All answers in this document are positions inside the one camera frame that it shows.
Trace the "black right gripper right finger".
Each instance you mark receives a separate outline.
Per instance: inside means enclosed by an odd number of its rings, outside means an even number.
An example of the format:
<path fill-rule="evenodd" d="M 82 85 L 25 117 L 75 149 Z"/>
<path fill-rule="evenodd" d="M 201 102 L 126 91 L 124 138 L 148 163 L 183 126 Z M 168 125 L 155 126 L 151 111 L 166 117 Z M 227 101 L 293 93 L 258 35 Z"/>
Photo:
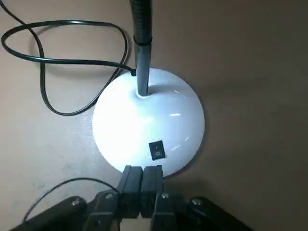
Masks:
<path fill-rule="evenodd" d="M 203 196 L 185 201 L 164 190 L 161 166 L 146 167 L 141 183 L 141 216 L 152 231 L 251 231 L 252 229 Z"/>

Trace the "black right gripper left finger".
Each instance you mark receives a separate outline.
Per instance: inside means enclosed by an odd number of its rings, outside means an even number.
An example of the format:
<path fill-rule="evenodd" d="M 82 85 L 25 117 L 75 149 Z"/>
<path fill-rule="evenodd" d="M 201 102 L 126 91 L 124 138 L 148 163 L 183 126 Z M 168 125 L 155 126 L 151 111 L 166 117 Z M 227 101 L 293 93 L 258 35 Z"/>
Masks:
<path fill-rule="evenodd" d="M 118 231 L 120 222 L 137 218 L 143 170 L 126 166 L 117 187 L 109 187 L 86 202 L 80 196 L 69 197 L 49 209 L 29 218 L 32 205 L 15 231 Z"/>

